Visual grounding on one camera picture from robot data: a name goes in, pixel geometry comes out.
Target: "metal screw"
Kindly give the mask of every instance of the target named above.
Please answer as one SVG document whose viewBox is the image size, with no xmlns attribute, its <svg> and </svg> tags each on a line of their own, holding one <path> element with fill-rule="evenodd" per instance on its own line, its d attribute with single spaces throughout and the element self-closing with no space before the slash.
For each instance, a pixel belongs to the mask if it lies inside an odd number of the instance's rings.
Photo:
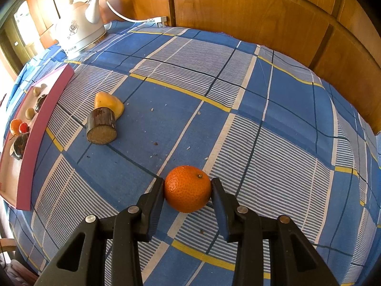
<svg viewBox="0 0 381 286">
<path fill-rule="evenodd" d="M 95 220 L 96 220 L 95 215 L 88 215 L 88 216 L 86 216 L 86 218 L 85 218 L 85 221 L 86 221 L 87 223 L 93 223 Z"/>
<path fill-rule="evenodd" d="M 240 205 L 237 207 L 237 212 L 241 214 L 246 214 L 249 211 L 249 209 L 243 205 Z"/>
<path fill-rule="evenodd" d="M 136 205 L 132 205 L 128 208 L 128 213 L 135 214 L 139 212 L 139 207 Z"/>
<path fill-rule="evenodd" d="M 281 217 L 279 217 L 279 220 L 281 221 L 281 223 L 289 223 L 291 219 L 286 215 L 282 215 Z"/>
</svg>

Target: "kettle spout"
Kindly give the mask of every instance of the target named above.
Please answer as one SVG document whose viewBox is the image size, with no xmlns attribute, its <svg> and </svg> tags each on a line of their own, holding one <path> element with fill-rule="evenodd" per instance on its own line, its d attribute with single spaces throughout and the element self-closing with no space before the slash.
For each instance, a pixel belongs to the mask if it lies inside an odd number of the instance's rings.
<svg viewBox="0 0 381 286">
<path fill-rule="evenodd" d="M 86 19 L 92 24 L 97 24 L 100 19 L 99 0 L 91 0 L 85 10 Z"/>
</svg>

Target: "mandarin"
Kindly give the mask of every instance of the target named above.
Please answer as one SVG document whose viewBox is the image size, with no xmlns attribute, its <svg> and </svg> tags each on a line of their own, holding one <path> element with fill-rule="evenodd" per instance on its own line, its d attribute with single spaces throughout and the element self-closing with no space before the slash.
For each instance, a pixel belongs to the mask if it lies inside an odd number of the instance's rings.
<svg viewBox="0 0 381 286">
<path fill-rule="evenodd" d="M 191 165 L 181 165 L 168 173 L 164 196 L 170 206 L 182 213 L 191 213 L 208 203 L 212 185 L 207 174 Z"/>
</svg>

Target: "black plastic arm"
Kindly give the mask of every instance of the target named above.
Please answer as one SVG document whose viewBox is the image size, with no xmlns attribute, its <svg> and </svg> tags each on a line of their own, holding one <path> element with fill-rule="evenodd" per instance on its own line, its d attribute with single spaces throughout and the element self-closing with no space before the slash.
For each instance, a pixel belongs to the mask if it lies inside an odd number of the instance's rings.
<svg viewBox="0 0 381 286">
<path fill-rule="evenodd" d="M 103 286 L 106 240 L 113 239 L 112 285 L 142 286 L 138 241 L 155 234 L 164 202 L 164 180 L 156 179 L 151 192 L 137 205 L 116 216 L 87 216 L 59 249 L 36 286 Z"/>
<path fill-rule="evenodd" d="M 338 286 L 319 253 L 292 219 L 260 217 L 212 179 L 212 202 L 220 234 L 238 242 L 233 286 L 263 285 L 263 245 L 270 245 L 271 286 Z"/>
</svg>

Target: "yellow stone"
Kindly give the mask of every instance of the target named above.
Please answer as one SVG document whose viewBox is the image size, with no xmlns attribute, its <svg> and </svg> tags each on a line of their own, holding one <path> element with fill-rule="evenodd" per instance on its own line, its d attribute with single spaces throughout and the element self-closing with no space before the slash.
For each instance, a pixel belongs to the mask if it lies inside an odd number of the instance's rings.
<svg viewBox="0 0 381 286">
<path fill-rule="evenodd" d="M 124 111 L 124 104 L 117 97 L 104 91 L 100 91 L 95 95 L 94 109 L 99 107 L 108 107 L 114 112 L 115 119 L 118 119 Z"/>
</svg>

